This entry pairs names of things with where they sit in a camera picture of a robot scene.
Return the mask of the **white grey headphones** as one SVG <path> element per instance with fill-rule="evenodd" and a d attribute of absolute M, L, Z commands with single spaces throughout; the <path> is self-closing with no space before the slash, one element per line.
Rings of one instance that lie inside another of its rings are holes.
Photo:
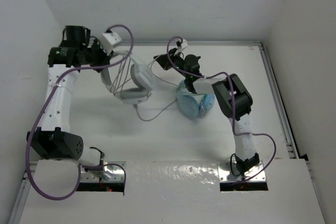
<path fill-rule="evenodd" d="M 146 102 L 154 89 L 154 74 L 149 64 L 134 53 L 121 64 L 114 80 L 111 80 L 109 69 L 103 69 L 100 77 L 107 90 L 124 104 Z"/>

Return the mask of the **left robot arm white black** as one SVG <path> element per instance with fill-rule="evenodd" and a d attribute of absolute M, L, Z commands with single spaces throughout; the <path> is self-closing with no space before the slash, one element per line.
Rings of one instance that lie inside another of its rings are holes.
<path fill-rule="evenodd" d="M 43 159 L 71 160 L 85 166 L 98 166 L 102 152 L 85 146 L 83 139 L 70 131 L 71 98 L 83 65 L 103 66 L 108 56 L 97 39 L 90 42 L 90 30 L 66 26 L 59 46 L 48 55 L 48 88 L 45 105 L 36 129 L 28 132 L 33 150 Z"/>

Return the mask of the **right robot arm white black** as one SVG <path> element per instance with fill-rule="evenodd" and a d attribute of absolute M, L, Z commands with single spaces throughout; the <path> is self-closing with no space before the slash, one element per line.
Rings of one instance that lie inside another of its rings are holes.
<path fill-rule="evenodd" d="M 253 143 L 250 127 L 250 113 L 253 99 L 236 74 L 226 75 L 220 80 L 218 75 L 206 77 L 200 72 L 200 57 L 181 57 L 174 48 L 166 54 L 154 56 L 163 70 L 174 69 L 184 80 L 176 89 L 179 110 L 189 119 L 204 116 L 215 101 L 232 126 L 235 141 L 234 157 L 239 176 L 259 164 L 259 155 Z"/>

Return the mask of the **light blue headphones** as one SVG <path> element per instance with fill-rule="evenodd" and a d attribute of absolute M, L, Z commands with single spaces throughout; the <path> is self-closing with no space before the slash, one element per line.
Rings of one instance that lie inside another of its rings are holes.
<path fill-rule="evenodd" d="M 204 118 L 216 101 L 213 94 L 191 94 L 184 80 L 176 88 L 176 99 L 179 111 L 190 120 Z"/>

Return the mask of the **aluminium table frame rail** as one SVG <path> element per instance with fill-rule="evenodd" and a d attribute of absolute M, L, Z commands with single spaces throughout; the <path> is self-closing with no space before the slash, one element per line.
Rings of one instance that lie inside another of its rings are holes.
<path fill-rule="evenodd" d="M 323 223 L 306 162 L 291 159 L 289 132 L 258 42 L 191 42 L 185 54 L 201 57 L 201 72 L 237 74 L 251 93 L 251 124 L 266 169 L 267 191 L 220 190 L 218 165 L 234 151 L 229 121 L 219 106 L 200 121 L 173 104 L 172 82 L 182 77 L 154 66 L 160 77 L 148 102 L 133 107 L 115 99 L 98 73 L 82 71 L 71 103 L 71 130 L 126 161 L 124 193 L 77 192 L 51 201 L 31 189 L 21 223 Z"/>

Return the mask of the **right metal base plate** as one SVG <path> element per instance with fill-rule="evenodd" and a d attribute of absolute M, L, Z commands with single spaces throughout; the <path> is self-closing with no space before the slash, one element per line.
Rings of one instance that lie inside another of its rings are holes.
<path fill-rule="evenodd" d="M 218 167 L 218 178 L 219 182 L 222 184 L 231 184 L 235 182 L 240 182 L 242 176 L 236 176 L 238 174 L 238 170 L 236 169 L 236 162 L 225 161 L 219 162 L 217 164 Z M 266 183 L 266 174 L 263 170 L 264 165 L 263 162 L 259 162 L 258 165 L 252 167 L 250 170 L 244 173 L 245 181 L 250 183 Z"/>

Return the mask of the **metal base plate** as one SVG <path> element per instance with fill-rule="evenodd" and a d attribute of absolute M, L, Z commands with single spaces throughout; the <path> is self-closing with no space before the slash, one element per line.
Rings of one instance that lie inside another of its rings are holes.
<path fill-rule="evenodd" d="M 104 167 L 82 167 L 81 183 L 122 183 L 125 181 L 126 162 L 103 162 Z"/>
<path fill-rule="evenodd" d="M 238 174 L 238 170 L 236 169 L 236 162 L 225 161 L 219 162 L 217 164 L 218 167 L 218 178 L 219 182 L 222 184 L 231 184 L 235 182 L 240 182 L 242 176 L 236 176 Z M 263 162 L 259 162 L 258 165 L 252 167 L 250 170 L 244 173 L 245 181 L 250 183 L 266 183 L 266 174 L 263 170 L 264 165 Z"/>

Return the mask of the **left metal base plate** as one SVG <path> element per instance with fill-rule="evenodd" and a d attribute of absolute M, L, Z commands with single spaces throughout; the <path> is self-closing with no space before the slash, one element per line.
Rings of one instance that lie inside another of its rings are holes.
<path fill-rule="evenodd" d="M 126 162 L 103 162 L 104 167 L 82 167 L 81 183 L 122 183 L 125 181 Z"/>

